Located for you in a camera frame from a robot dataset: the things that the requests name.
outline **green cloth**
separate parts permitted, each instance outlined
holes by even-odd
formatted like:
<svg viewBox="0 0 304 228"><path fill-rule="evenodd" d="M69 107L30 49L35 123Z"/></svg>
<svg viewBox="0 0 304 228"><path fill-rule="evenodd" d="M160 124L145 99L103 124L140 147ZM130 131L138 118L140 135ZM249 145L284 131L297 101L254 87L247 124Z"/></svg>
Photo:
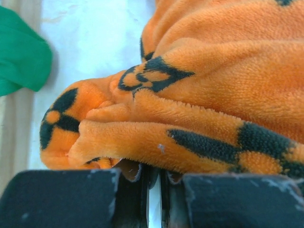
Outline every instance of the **green cloth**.
<svg viewBox="0 0 304 228"><path fill-rule="evenodd" d="M37 92L51 70L49 45L17 13L0 6L0 96L23 87Z"/></svg>

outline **orange fabric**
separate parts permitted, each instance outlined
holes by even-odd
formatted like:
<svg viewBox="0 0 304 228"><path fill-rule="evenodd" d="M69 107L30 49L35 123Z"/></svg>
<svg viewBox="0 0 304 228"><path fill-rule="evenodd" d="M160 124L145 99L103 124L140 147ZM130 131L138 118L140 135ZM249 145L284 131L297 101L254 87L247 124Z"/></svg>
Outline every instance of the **orange fabric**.
<svg viewBox="0 0 304 228"><path fill-rule="evenodd" d="M304 177L304 1L156 6L141 64L74 83L47 111L42 161Z"/></svg>

